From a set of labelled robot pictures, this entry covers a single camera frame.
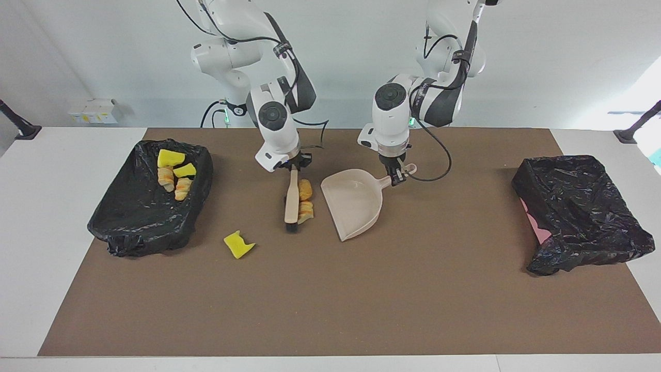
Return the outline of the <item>beige plastic dustpan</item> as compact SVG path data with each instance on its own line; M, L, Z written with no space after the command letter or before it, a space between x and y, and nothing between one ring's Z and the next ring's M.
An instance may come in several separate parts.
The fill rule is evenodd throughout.
M321 191L340 242L356 238L377 222L382 211L383 189L390 186L390 176L377 178L359 168L323 179Z

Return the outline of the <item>beige brush black bristles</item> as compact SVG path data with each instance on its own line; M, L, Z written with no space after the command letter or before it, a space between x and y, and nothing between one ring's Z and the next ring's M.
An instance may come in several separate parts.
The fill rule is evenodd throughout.
M299 187L298 187L299 171L296 167L292 167L290 171L290 179L287 188L285 207L284 207L284 222L286 224L286 231L288 233L296 233L298 229L298 213L299 213Z

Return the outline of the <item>white wall outlet box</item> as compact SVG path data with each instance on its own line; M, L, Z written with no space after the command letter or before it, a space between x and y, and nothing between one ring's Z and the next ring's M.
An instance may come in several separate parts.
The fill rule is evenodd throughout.
M118 124L122 113L114 99L92 99L75 104L68 115L76 124Z

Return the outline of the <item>black plastic trash bag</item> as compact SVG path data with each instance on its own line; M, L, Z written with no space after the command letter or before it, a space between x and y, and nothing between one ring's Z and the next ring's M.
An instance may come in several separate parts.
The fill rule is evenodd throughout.
M548 232L527 264L531 274L626 263L656 249L593 156L526 158L511 184L538 229Z
M158 184L159 150L183 153L197 174L185 200ZM204 146L165 141L135 144L87 224L117 257L142 257L185 247L213 183L212 156Z

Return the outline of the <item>brown table mat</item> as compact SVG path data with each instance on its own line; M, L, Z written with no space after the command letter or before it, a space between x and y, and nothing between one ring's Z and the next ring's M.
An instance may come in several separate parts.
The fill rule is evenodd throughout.
M329 130L305 177L316 216L282 222L288 172L265 172L255 129L149 129L202 145L213 184L189 244L113 257L90 245L40 356L661 353L661 323L626 264L526 271L536 236L511 186L549 130L434 130L453 157L436 183L384 192L377 222L340 242L319 187L384 171L356 130ZM257 245L234 259L236 230Z

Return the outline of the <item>pink plastic bin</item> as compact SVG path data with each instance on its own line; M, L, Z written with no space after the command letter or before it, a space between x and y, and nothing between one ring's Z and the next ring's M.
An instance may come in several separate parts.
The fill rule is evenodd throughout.
M538 222L536 221L536 219L534 219L534 217L531 216L527 204L525 203L524 200L522 200L522 198L520 198L520 203L522 203L524 211L526 212L526 217L529 220L530 226L536 236L538 245L542 245L548 238L552 236L552 233L550 233L550 231L548 230L545 230L544 228L541 228L538 225Z

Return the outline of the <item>black clamp stand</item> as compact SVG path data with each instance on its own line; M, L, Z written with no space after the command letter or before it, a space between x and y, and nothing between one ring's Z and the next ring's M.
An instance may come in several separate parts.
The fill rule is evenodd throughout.
M0 99L0 112L18 129L18 134L15 136L17 141L31 141L42 130L42 126L28 122L23 116L15 113L2 99Z
M614 130L613 133L622 144L637 144L634 139L635 132L641 129L649 120L661 114L661 100L658 100L649 110L642 111L619 111L614 115L637 115L638 119L628 129Z

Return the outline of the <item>yellow sponge wedge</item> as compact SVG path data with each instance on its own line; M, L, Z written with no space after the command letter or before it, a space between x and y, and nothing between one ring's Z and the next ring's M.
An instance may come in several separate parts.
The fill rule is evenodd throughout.
M156 166L158 168L175 167L184 163L186 155L179 151L172 150L159 150L158 157L156 158Z

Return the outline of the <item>notched yellow sponge piece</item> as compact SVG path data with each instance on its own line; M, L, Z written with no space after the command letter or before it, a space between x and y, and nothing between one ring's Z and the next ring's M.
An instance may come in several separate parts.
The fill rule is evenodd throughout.
M234 259L241 259L241 257L248 254L248 252L257 245L254 242L246 243L240 230L236 230L228 236L225 236L223 242L230 250Z

